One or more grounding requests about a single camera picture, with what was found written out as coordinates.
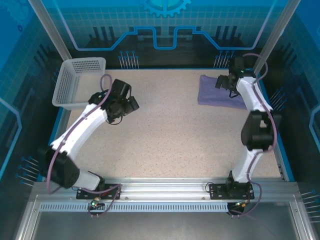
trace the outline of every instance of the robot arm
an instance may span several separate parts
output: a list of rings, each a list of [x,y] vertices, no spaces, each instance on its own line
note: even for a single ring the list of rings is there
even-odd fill
[[[272,107],[266,102],[253,70],[244,67],[242,56],[230,59],[229,75],[219,76],[215,87],[229,90],[230,98],[241,95],[249,115],[241,131],[241,142],[244,147],[240,160],[229,173],[225,184],[213,183],[209,186],[210,198],[215,200],[254,199],[249,179],[263,152],[268,150],[274,142],[272,120],[266,111],[272,115],[276,128],[279,126],[281,116],[273,112]]]
[[[112,92],[106,101],[87,116],[87,113],[102,101],[105,93],[106,91],[103,91],[92,95],[88,101],[89,104],[73,125],[58,139],[53,141],[50,146],[38,150],[40,173],[46,176],[55,151],[60,144],[65,141],[65,136],[69,134],[67,140],[59,150],[51,171],[51,180],[61,187],[70,188],[75,186],[94,191],[99,189],[99,185],[104,185],[104,179],[102,177],[77,167],[76,156],[78,151],[102,123],[106,121],[112,123],[116,118],[123,118],[123,116],[139,108],[137,101],[131,96],[131,86],[116,79],[112,84]],[[76,126],[76,130],[72,131],[73,126],[81,119],[83,120]]]

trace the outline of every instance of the black mounting bracket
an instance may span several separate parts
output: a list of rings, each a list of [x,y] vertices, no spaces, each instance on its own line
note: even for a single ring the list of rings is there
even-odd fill
[[[99,190],[100,191],[107,190],[109,188],[114,187],[115,185],[117,185],[117,184],[107,184],[107,183],[105,183],[104,184],[104,189],[99,189]],[[86,192],[86,191],[84,191],[82,189],[78,189],[77,192],[76,192],[75,198],[76,199],[81,199],[81,200],[92,200],[95,197],[101,197],[102,200],[112,200],[112,199],[114,199],[115,195],[117,194],[117,190],[118,190],[118,188],[115,188],[115,189],[109,191],[107,194],[101,195],[101,194],[89,193],[89,192]],[[120,192],[119,192],[118,196],[116,196],[115,199],[116,200],[120,199]]]
[[[255,199],[254,190],[250,182],[234,181],[230,171],[225,183],[209,184],[211,200],[251,200]]]

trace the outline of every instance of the white plastic basket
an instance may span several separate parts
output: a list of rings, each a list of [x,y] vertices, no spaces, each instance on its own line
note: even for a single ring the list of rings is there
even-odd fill
[[[67,110],[84,108],[94,93],[101,92],[100,78],[105,69],[103,57],[65,60],[56,81],[52,104]]]

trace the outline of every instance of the speckled tabletop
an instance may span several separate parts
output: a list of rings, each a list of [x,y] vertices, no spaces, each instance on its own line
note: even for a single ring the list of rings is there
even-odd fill
[[[226,70],[106,70],[132,86],[140,109],[119,125],[102,124],[76,164],[104,177],[226,177],[242,151],[244,109],[198,105],[200,75]],[[69,126],[83,109],[73,110]],[[254,177],[279,177],[273,152],[261,157]]]

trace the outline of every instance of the purple towel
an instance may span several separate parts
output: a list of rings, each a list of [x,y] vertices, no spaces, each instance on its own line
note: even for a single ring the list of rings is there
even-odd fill
[[[198,103],[200,105],[221,106],[236,109],[247,109],[242,97],[229,97],[229,90],[216,88],[217,78],[200,76]]]

